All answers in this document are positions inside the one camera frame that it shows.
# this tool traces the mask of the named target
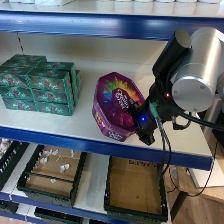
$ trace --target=black cable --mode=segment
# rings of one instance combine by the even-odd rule
[[[167,145],[168,145],[168,147],[169,147],[169,159],[168,159],[168,162],[167,162],[167,164],[166,164],[166,167],[165,167],[164,171],[163,171],[162,174],[161,174],[162,176],[166,173],[167,169],[168,169],[169,166],[170,166],[171,155],[172,155],[170,141],[169,141],[169,139],[168,139],[168,137],[167,137],[166,132],[165,132],[164,129],[163,129],[163,133],[164,133],[164,136],[165,136],[166,143],[167,143]]]
[[[158,79],[156,78],[155,80],[155,85],[157,87],[157,89],[159,90],[160,87],[158,85]],[[171,103],[169,102],[170,101],[170,98],[169,99],[165,99],[164,96],[161,94],[160,91],[158,91],[161,98],[162,98],[162,101],[168,105],[173,111],[175,111],[177,114],[179,114],[181,117],[187,119],[187,120],[190,120],[190,121],[193,121],[197,124],[200,124],[200,125],[204,125],[204,126],[207,126],[207,127],[210,127],[210,128],[213,128],[213,129],[217,129],[219,131],[224,131],[224,125],[219,125],[219,124],[215,124],[215,123],[211,123],[211,122],[208,122],[208,121],[204,121],[204,120],[200,120],[196,117],[193,117],[193,116],[190,116],[188,114],[185,114],[184,112],[182,112],[180,109],[178,109],[177,107],[171,105]]]
[[[207,186],[207,184],[208,184],[208,181],[209,181],[209,179],[210,179],[210,177],[211,177],[212,170],[213,170],[213,166],[214,166],[214,163],[215,163],[215,156],[216,156],[217,145],[218,145],[218,139],[217,139],[217,141],[216,141],[216,145],[215,145],[215,152],[214,152],[214,156],[213,156],[213,163],[212,163],[212,165],[211,165],[210,173],[209,173],[208,179],[207,179],[207,181],[206,181],[206,183],[205,183],[205,186],[203,187],[203,189],[202,189],[199,193],[194,194],[194,195],[192,195],[192,194],[188,194],[188,193],[182,191],[182,192],[183,192],[185,195],[187,195],[188,197],[197,197],[197,196],[199,196],[200,194],[202,194],[203,191],[205,190],[205,188],[206,188],[206,186]],[[180,189],[174,184],[173,179],[172,179],[172,177],[171,177],[171,173],[170,173],[170,179],[171,179],[171,181],[172,181],[174,187],[177,188],[178,191],[180,191]]]
[[[160,134],[161,134],[161,137],[162,137],[162,142],[163,142],[163,155],[162,155],[162,160],[161,160],[161,163],[160,163],[159,170],[158,170],[157,175],[156,175],[156,183],[158,183],[159,180],[162,177],[162,170],[163,170],[163,166],[165,164],[165,158],[166,158],[165,136],[164,136],[163,131],[160,128],[159,128],[159,131],[160,131]]]
[[[172,192],[174,192],[176,189],[177,189],[177,188],[175,187],[173,190],[171,190],[171,191],[167,191],[166,193],[167,193],[167,194],[172,193]]]
[[[191,124],[191,121],[188,120],[187,124],[186,125],[183,125],[183,128],[184,129],[188,128],[190,126],[190,124]]]

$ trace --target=black plastic crate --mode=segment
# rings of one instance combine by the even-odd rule
[[[78,191],[78,185],[79,185],[82,170],[84,167],[86,153],[81,153],[81,156],[78,161],[77,169],[74,175],[74,179],[71,181],[71,180],[58,178],[55,176],[49,176],[45,174],[42,175],[42,174],[37,174],[32,172],[32,170],[35,168],[35,165],[39,157],[43,153],[44,147],[45,146],[43,145],[37,146],[30,161],[27,163],[25,170],[23,171],[21,177],[19,178],[19,181],[17,183],[17,189],[20,191],[23,191],[31,200],[72,208],[75,202],[77,191]],[[49,192],[49,189],[48,191],[46,191],[46,189],[40,190],[40,189],[31,189],[26,187],[26,183],[29,181],[29,179],[32,176],[38,176],[40,178],[44,178],[43,181],[47,181],[47,179],[48,180],[54,179],[58,181],[59,183],[63,182],[64,184],[65,183],[71,184],[71,188],[69,188],[69,195],[67,196],[67,195],[61,195],[59,193],[52,193],[52,192]]]
[[[96,221],[96,220],[89,220],[89,224],[107,224],[107,222],[100,222],[100,221]]]
[[[159,204],[159,209],[161,209],[160,214],[152,213],[152,212],[145,212],[145,211],[142,212],[142,211],[138,211],[137,209],[136,210],[128,209],[127,207],[124,208],[125,206],[120,206],[120,205],[115,206],[115,205],[110,204],[111,203],[110,202],[111,201],[111,180],[110,180],[110,178],[111,178],[113,158],[114,157],[110,157],[110,161],[109,161],[107,183],[106,183],[106,190],[105,190],[105,196],[104,196],[104,209],[107,211],[108,217],[112,218],[112,219],[118,219],[118,220],[122,220],[122,221],[126,221],[126,222],[139,223],[139,224],[146,224],[146,223],[147,224],[149,224],[149,223],[150,224],[159,224],[162,222],[167,222],[168,209],[167,209],[166,193],[165,193],[165,186],[164,186],[163,179],[161,179],[158,184],[159,192],[153,191],[153,195],[155,195],[155,193],[156,193],[159,198],[159,200],[157,200],[157,205]],[[123,160],[126,160],[125,162],[121,163],[121,166],[123,166],[123,167],[125,167],[127,165],[126,162],[128,164],[133,164],[133,167],[137,167],[137,166],[147,167],[147,166],[151,166],[151,164],[153,164],[153,163],[141,162],[141,161],[136,161],[136,160],[128,160],[128,159],[123,159]],[[119,169],[117,170],[117,173],[120,173],[118,175],[123,175],[122,172],[123,172],[123,170],[119,170]],[[141,183],[139,183],[138,180],[134,179],[134,176],[132,177],[130,175],[130,178],[132,179],[132,182],[131,183],[127,182],[126,185],[123,186],[123,192],[125,192],[125,190],[128,189],[128,187],[132,191],[133,184],[136,184],[137,187],[139,187],[139,188],[141,187]],[[115,179],[115,181],[114,181],[114,183],[120,183],[120,182],[121,181],[118,178]],[[154,184],[155,178],[151,179],[150,182]]]
[[[53,224],[81,224],[82,218],[64,214],[61,212],[55,212],[43,208],[36,208],[34,215],[41,218],[44,222]]]
[[[13,141],[0,159],[0,190],[2,190],[9,179],[28,145],[29,143]]]
[[[0,211],[14,214],[18,209],[19,204],[11,201],[0,200]]]

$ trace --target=metal rack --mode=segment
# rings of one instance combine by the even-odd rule
[[[178,3],[172,3],[174,4],[174,9],[167,13],[159,11],[158,9],[160,7],[165,6],[156,2],[152,3],[152,9],[148,11],[137,11],[135,10],[137,3],[133,2],[132,4],[132,11],[120,13],[116,12],[115,9],[110,12],[102,10],[102,8],[99,9],[95,0],[77,0],[63,7],[47,8],[37,7],[35,5],[5,3],[0,5],[0,32],[141,40],[168,40],[177,28],[183,28],[191,34],[200,27],[212,26],[224,32],[224,5],[222,3],[219,7],[195,3],[194,11],[189,14],[187,11],[190,5],[188,4],[184,4],[186,10],[182,10],[183,14],[178,13],[177,9],[182,9],[183,7],[183,5]],[[32,143],[98,153],[101,154],[98,155],[100,160],[105,161],[105,167],[107,166],[107,155],[160,162],[162,147],[159,140],[148,148],[140,143],[136,136],[132,136],[125,143],[118,143],[102,136],[90,111],[92,108],[91,96],[94,93],[93,84],[96,83],[98,77],[105,74],[105,71],[95,71],[92,75],[92,71],[87,69],[83,71],[83,74],[84,86],[79,107],[75,112],[76,114],[71,118],[59,118],[57,115],[55,117],[54,115],[37,115],[33,112],[26,112],[26,121],[16,124],[15,119],[12,118],[15,115],[17,118],[19,117],[20,119],[17,119],[18,122],[18,120],[23,119],[23,112],[6,110],[0,100],[0,136]],[[148,88],[153,83],[153,75],[151,74],[151,76],[147,77],[147,84],[142,81],[138,82],[138,78],[144,78],[145,81],[148,74],[144,76],[141,74],[139,76],[139,74],[129,73],[128,75],[143,90],[143,95],[146,97]],[[50,119],[52,128],[47,130],[45,127],[43,128],[38,123],[39,119]],[[60,128],[57,127],[55,125],[57,122],[68,125],[68,128],[65,129],[63,126],[60,126]],[[84,128],[81,131],[74,128],[75,122],[77,122],[78,127],[83,124]],[[191,129],[186,130],[182,134],[178,132],[174,134],[171,126],[169,124],[165,125],[167,132],[171,133],[169,137],[171,138],[171,144],[173,144],[172,148],[174,150],[171,163],[174,165],[209,170],[212,157],[200,127],[192,124]],[[155,132],[155,138],[160,138],[159,133]],[[18,165],[21,166],[22,163],[25,162],[21,160]],[[9,179],[5,188],[0,192],[1,199],[46,207],[48,209],[106,222],[123,223],[117,220],[109,220],[103,208],[100,211],[88,211],[86,208],[83,209],[83,207],[76,206],[76,204],[76,207],[70,211],[63,207],[31,201],[24,195],[18,195],[16,189],[13,191],[9,187],[13,185],[15,188],[16,179],[18,178]]]

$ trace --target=stack of green boxes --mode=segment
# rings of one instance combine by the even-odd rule
[[[41,61],[46,57],[14,55],[0,66],[0,94],[7,109],[36,111],[27,75]]]
[[[36,64],[34,64],[35,60],[32,63],[33,67],[31,68],[28,67],[29,63],[27,60],[21,60],[20,64],[16,64],[14,59],[10,59],[3,64],[5,66],[6,64],[12,66],[14,70],[18,70],[18,66],[23,66],[23,68],[20,68],[20,72],[23,71],[23,74],[19,73],[20,77],[23,78],[23,82],[21,83],[26,86],[27,91],[26,94],[22,94],[25,91],[23,90],[20,94],[26,96],[23,100],[30,100],[32,108],[36,106],[37,111],[71,116],[80,96],[80,71],[74,69],[74,63],[46,62],[46,57]],[[5,79],[1,78],[0,73],[0,85],[6,82]],[[0,94],[3,100],[6,95],[10,95],[11,97],[15,95],[15,93],[14,95],[13,93],[4,93],[1,87]],[[7,105],[5,102],[8,109],[21,109],[21,107],[12,108],[12,104],[10,103]]]

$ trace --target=cardboard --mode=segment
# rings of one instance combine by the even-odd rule
[[[41,155],[32,172],[51,176],[52,178],[30,175],[30,179],[27,181],[25,187],[69,197],[73,186],[72,183],[60,180],[56,180],[52,183],[51,180],[54,179],[54,177],[57,177],[64,180],[74,181],[81,152],[72,150],[74,152],[74,154],[72,154],[71,150],[52,146],[45,146],[43,149],[43,151],[47,152],[50,152],[51,150],[52,152],[58,150],[58,153],[56,155],[51,154],[49,156]],[[41,164],[40,160],[46,157],[47,162],[45,164]],[[65,164],[69,164],[69,168],[61,173],[60,166]]]
[[[110,173],[110,205],[134,211],[162,214],[154,165],[114,158]]]
[[[72,183],[66,183],[58,180],[52,183],[51,179],[30,175],[30,179],[26,182],[25,187],[69,197],[72,189]]]
[[[78,167],[79,160],[71,159],[59,156],[48,156],[48,161],[46,164],[41,164],[40,159],[46,156],[41,156],[33,169],[33,173],[38,173],[42,175],[48,175],[51,177],[57,177],[65,180],[74,180],[76,170]],[[60,172],[60,166],[69,164],[69,168],[63,173]]]

